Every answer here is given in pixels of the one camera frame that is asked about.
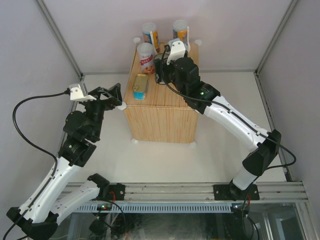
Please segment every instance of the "wooden box front panel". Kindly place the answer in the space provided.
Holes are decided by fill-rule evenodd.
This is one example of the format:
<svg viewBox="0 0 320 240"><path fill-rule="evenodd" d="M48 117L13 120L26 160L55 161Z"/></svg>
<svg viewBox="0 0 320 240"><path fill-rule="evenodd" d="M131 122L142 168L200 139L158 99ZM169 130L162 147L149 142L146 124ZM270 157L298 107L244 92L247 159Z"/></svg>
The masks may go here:
<svg viewBox="0 0 320 240"><path fill-rule="evenodd" d="M137 140L180 144L194 141L198 113L192 109L129 106L124 113Z"/></svg>

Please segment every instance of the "glass panel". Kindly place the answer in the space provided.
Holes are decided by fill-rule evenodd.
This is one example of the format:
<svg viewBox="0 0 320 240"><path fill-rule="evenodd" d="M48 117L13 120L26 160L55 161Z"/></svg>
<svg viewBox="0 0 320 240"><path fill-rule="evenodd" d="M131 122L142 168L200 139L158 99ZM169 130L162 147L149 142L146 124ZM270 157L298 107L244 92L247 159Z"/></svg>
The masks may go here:
<svg viewBox="0 0 320 240"><path fill-rule="evenodd" d="M251 204L249 218L236 213L73 213L57 229L52 240L303 240L293 204Z"/></svg>

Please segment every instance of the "can label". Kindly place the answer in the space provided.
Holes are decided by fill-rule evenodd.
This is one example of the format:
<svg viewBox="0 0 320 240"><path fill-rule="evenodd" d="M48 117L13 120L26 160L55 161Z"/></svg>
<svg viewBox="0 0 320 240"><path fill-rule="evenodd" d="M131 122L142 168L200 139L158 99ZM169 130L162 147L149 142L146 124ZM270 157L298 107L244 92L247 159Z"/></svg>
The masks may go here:
<svg viewBox="0 0 320 240"><path fill-rule="evenodd" d="M154 55L150 54L139 54L141 70L144 74L154 74Z"/></svg>
<svg viewBox="0 0 320 240"><path fill-rule="evenodd" d="M179 38L185 45L188 45L188 30L175 31L173 30L173 38Z"/></svg>
<svg viewBox="0 0 320 240"><path fill-rule="evenodd" d="M143 32L142 34L143 34L144 42L152 44L150 33ZM153 34L154 48L155 48L156 52L159 53L160 47L159 47L158 31L153 31L152 34Z"/></svg>

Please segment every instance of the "white wall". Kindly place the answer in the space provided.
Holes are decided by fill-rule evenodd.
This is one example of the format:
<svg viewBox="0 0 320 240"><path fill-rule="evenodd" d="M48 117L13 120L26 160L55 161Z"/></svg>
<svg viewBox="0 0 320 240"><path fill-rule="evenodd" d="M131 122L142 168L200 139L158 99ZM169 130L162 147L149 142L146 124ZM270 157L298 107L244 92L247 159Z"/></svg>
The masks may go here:
<svg viewBox="0 0 320 240"><path fill-rule="evenodd" d="M45 0L80 69L129 72L133 38L155 22L160 41L185 19L202 39L200 69L253 70L291 0Z"/></svg>
<svg viewBox="0 0 320 240"><path fill-rule="evenodd" d="M302 180L320 220L320 1L300 1L261 72L283 143L297 156Z"/></svg>
<svg viewBox="0 0 320 240"><path fill-rule="evenodd" d="M12 123L15 105L30 96L63 92L77 81L71 65L32 0L0 2L0 237L11 226L10 207L21 205L48 173L53 159L29 146ZM56 153L70 109L67 96L23 104L17 122L34 143ZM8 240L22 237L15 227Z"/></svg>

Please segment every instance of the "wooden box top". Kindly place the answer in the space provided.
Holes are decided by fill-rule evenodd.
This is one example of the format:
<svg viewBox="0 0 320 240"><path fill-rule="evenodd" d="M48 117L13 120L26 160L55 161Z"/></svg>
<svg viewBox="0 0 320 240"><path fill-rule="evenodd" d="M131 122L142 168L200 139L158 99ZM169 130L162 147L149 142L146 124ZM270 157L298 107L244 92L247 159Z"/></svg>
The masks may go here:
<svg viewBox="0 0 320 240"><path fill-rule="evenodd" d="M160 53L164 51L165 43L160 43ZM191 50L189 57L192 58L195 64L199 65L199 49L195 43L190 43ZM155 73L149 75L148 89L144 100L134 99L132 87L135 82L137 74L142 74L139 55L135 50L133 62L131 66L130 76L128 84L126 86L124 94L124 102L128 107L162 107L162 108L180 108L180 109L191 109L183 97L171 91L166 85L160 85L156 83Z"/></svg>

